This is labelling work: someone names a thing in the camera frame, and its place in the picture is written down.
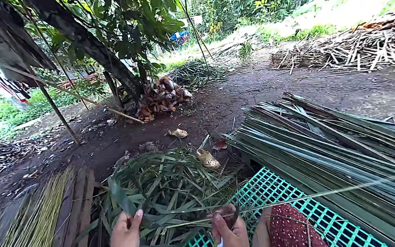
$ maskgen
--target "stack of dry sticks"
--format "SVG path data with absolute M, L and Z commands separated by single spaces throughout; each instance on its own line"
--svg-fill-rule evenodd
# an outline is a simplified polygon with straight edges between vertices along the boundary
M 379 70 L 385 65 L 395 65 L 395 19 L 299 42 L 271 55 L 271 68 L 288 69 L 290 74 L 298 66 L 346 73 Z

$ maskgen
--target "soil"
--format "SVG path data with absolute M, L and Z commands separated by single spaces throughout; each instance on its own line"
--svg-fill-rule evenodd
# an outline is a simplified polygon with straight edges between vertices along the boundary
M 195 93 L 193 102 L 145 125 L 120 118 L 109 126 L 107 120 L 116 116 L 94 105 L 89 105 L 89 111 L 83 104 L 63 109 L 65 117 L 73 120 L 70 125 L 84 144 L 69 144 L 72 140 L 63 130 L 61 136 L 55 137 L 57 144 L 54 147 L 5 169 L 0 174 L 0 205 L 14 197 L 10 192 L 40 182 L 46 179 L 45 175 L 49 172 L 68 165 L 91 167 L 95 171 L 96 181 L 101 182 L 111 174 L 115 162 L 126 151 L 131 156 L 135 155 L 139 145 L 146 142 L 155 142 L 161 149 L 190 145 L 198 147 L 210 134 L 210 142 L 214 143 L 222 138 L 220 134 L 228 134 L 240 126 L 243 120 L 242 107 L 276 100 L 284 91 L 339 111 L 379 119 L 394 116 L 395 120 L 395 67 L 346 75 L 301 68 L 289 75 L 282 74 L 284 70 L 266 69 L 269 65 L 266 54 L 266 50 L 255 53 L 255 59 L 243 69 L 243 73 L 231 75 L 226 82 L 201 89 Z M 113 105 L 113 100 L 110 98 L 105 104 Z M 24 136 L 55 123 L 58 120 L 53 113 L 45 115 L 42 122 L 30 127 Z M 186 130 L 188 137 L 178 140 L 165 135 L 171 128 Z M 23 178 L 35 170 L 38 172 L 33 178 Z

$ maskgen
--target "debris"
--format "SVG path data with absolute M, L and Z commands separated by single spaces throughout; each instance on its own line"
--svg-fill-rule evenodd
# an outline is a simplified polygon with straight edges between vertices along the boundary
M 214 143 L 213 149 L 219 151 L 221 149 L 226 149 L 227 148 L 227 141 L 225 139 L 222 139 L 216 143 Z
M 180 130 L 180 129 L 170 129 L 170 130 L 168 130 L 168 134 L 169 135 L 174 135 L 174 136 L 176 136 L 178 138 L 185 138 L 188 135 L 187 131 L 183 131 L 183 130 Z
M 116 118 L 112 118 L 112 119 L 107 120 L 106 122 L 107 122 L 107 124 L 109 126 L 113 126 L 114 124 L 117 123 L 117 119 Z
M 51 128 L 24 139 L 0 142 L 0 173 L 12 166 L 14 163 L 41 154 L 43 151 L 50 150 L 57 143 L 53 139 L 60 137 L 58 133 L 63 130 L 63 126 L 58 124 Z
M 204 149 L 198 149 L 196 151 L 197 159 L 203 163 L 203 166 L 208 169 L 216 170 L 220 168 L 220 163 L 217 161 L 210 152 Z
M 146 153 L 146 152 L 158 153 L 159 152 L 159 146 L 156 144 L 153 144 L 153 142 L 146 142 L 146 143 L 140 145 L 138 149 L 142 153 Z

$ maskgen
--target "green plastic grate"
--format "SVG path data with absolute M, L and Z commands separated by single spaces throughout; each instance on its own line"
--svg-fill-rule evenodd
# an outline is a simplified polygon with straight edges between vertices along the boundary
M 267 168 L 262 168 L 232 198 L 231 202 L 242 208 L 295 199 L 304 196 L 298 188 L 281 179 Z M 314 199 L 291 203 L 302 212 L 330 247 L 387 247 L 359 226 L 352 224 Z M 242 215 L 252 238 L 262 210 Z M 189 242 L 189 247 L 212 246 L 212 239 L 199 233 Z

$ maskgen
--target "wooden plank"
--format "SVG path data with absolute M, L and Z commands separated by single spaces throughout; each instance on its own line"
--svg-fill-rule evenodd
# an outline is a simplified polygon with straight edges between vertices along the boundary
M 91 207 L 92 207 L 92 194 L 94 193 L 94 171 L 91 169 L 87 170 L 86 174 L 86 186 L 85 186 L 85 196 L 83 199 L 83 205 L 80 214 L 80 227 L 78 229 L 77 235 L 83 233 L 86 229 L 89 229 L 91 223 Z M 88 246 L 89 234 L 80 240 L 78 247 Z
M 74 195 L 75 174 L 74 170 L 69 174 L 69 179 L 65 187 L 65 195 L 63 196 L 62 204 L 59 209 L 59 216 L 54 230 L 54 238 L 52 239 L 52 246 L 59 247 L 65 241 L 65 234 L 68 228 L 69 216 L 72 207 L 72 197 Z
M 83 195 L 85 194 L 85 182 L 86 182 L 86 168 L 82 168 L 78 171 L 75 179 L 71 215 L 69 216 L 69 223 L 65 234 L 65 241 L 63 242 L 62 245 L 64 247 L 73 247 L 74 245 L 74 240 L 78 230 L 78 223 L 80 220 Z

